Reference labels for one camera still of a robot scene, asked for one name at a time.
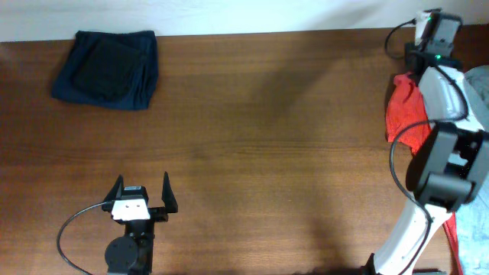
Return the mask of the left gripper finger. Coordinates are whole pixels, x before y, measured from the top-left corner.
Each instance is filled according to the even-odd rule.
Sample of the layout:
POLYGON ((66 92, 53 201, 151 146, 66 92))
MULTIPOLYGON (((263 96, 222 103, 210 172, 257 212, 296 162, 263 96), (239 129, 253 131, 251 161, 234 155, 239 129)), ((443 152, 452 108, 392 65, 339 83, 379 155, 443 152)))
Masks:
POLYGON ((113 202, 121 197, 121 193, 124 189, 123 176, 119 175, 115 181, 114 186, 109 190, 108 194, 104 198, 103 202, 113 202))
POLYGON ((164 173, 161 199, 167 213, 178 213, 178 203, 170 185, 168 172, 164 173))

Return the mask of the light grey-green t-shirt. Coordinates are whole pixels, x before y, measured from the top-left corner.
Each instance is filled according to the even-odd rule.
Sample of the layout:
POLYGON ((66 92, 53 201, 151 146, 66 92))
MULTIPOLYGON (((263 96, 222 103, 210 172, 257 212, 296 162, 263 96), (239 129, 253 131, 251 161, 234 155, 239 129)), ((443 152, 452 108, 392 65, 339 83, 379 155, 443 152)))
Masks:
MULTIPOLYGON (((472 111, 484 130, 488 129, 488 66, 465 73, 472 111)), ((456 213, 458 257, 464 274, 488 275, 488 182, 476 199, 456 213)))

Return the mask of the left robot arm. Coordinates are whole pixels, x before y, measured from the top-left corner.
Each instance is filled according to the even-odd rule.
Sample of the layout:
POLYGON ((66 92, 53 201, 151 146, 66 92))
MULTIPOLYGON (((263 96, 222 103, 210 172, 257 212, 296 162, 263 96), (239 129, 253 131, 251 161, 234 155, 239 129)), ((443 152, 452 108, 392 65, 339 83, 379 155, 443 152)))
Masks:
POLYGON ((125 186, 123 177, 117 178, 103 200, 102 211, 108 212, 113 221, 124 225, 125 232, 111 241, 105 249, 108 274, 152 273, 154 226, 167 222, 169 214, 178 212, 178 204, 167 173, 163 178, 161 200, 162 206, 150 207, 145 187, 125 186))

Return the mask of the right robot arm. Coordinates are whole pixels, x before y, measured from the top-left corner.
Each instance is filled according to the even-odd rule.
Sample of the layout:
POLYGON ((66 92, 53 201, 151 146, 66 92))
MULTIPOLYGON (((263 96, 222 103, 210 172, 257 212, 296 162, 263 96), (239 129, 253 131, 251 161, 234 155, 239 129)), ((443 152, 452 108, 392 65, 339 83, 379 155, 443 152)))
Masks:
POLYGON ((412 274, 432 236, 475 200, 488 179, 488 132, 470 104, 461 62, 452 58, 463 20, 435 8, 418 12, 411 24, 416 34, 405 45, 404 59, 423 94, 427 118, 402 128, 390 151, 415 127, 432 130, 411 160, 406 182, 398 185, 407 198, 403 212, 362 274, 412 274))

